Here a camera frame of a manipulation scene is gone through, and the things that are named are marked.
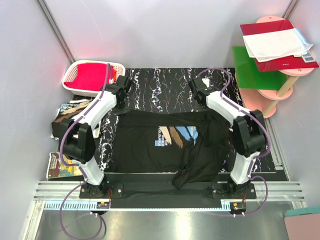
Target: table leg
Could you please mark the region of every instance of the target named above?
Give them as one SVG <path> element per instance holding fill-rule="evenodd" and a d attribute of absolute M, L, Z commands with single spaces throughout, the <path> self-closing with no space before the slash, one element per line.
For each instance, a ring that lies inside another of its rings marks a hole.
<path fill-rule="evenodd" d="M 269 105 L 263 110 L 263 115 L 264 116 L 267 116 L 269 113 L 270 113 L 270 111 L 272 110 L 272 109 L 274 109 L 274 107 L 277 105 L 277 103 L 278 103 L 279 101 L 271 101 L 270 103 L 269 103 Z"/>
<path fill-rule="evenodd" d="M 286 82 L 283 84 L 283 86 L 280 88 L 280 90 L 276 93 L 278 97 L 283 97 L 286 92 L 289 91 L 289 89 L 294 85 L 294 83 L 298 80 L 298 76 L 289 76 Z"/>

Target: magazine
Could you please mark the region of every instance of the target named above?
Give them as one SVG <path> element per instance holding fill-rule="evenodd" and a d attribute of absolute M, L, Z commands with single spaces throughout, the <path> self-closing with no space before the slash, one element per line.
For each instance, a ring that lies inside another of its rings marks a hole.
<path fill-rule="evenodd" d="M 72 164 L 72 160 L 68 159 L 65 155 L 63 155 L 63 159 L 66 163 Z M 65 178 L 65 177 L 74 177 L 74 176 L 82 176 L 79 167 L 77 166 L 65 166 L 61 159 L 59 152 L 50 152 L 49 153 L 49 165 L 46 173 L 46 178 L 56 179 L 56 178 Z"/>
<path fill-rule="evenodd" d="M 72 119 L 81 113 L 90 103 L 92 99 L 81 99 L 81 100 L 72 100 L 70 102 L 63 103 L 57 112 L 55 120 L 51 123 L 53 139 L 59 140 L 59 124 L 65 119 Z M 94 139 L 97 139 L 100 135 L 101 121 L 92 131 Z"/>

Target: white paper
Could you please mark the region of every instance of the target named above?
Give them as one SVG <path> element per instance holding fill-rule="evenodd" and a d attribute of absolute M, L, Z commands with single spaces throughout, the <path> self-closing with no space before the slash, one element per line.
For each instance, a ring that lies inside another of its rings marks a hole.
<path fill-rule="evenodd" d="M 297 28 L 243 36 L 248 55 L 258 62 L 302 55 L 313 45 Z"/>

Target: black t-shirt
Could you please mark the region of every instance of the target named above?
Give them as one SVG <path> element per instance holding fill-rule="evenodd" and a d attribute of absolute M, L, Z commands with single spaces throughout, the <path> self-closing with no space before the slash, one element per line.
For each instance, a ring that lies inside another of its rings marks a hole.
<path fill-rule="evenodd" d="M 211 181 L 230 147 L 228 122 L 209 109 L 160 114 L 131 110 L 119 117 L 113 140 L 113 172 L 177 172 L 175 187 Z"/>

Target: ruler scale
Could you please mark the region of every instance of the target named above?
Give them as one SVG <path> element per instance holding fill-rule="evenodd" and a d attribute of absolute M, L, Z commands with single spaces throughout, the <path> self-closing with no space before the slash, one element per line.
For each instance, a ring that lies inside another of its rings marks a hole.
<path fill-rule="evenodd" d="M 62 200 L 46 201 L 44 210 L 60 210 Z M 136 211 L 136 212 L 230 212 L 230 202 L 221 201 L 221 207 L 207 208 L 111 208 L 109 209 L 109 200 L 101 201 L 65 201 L 62 210 L 67 211 Z"/>

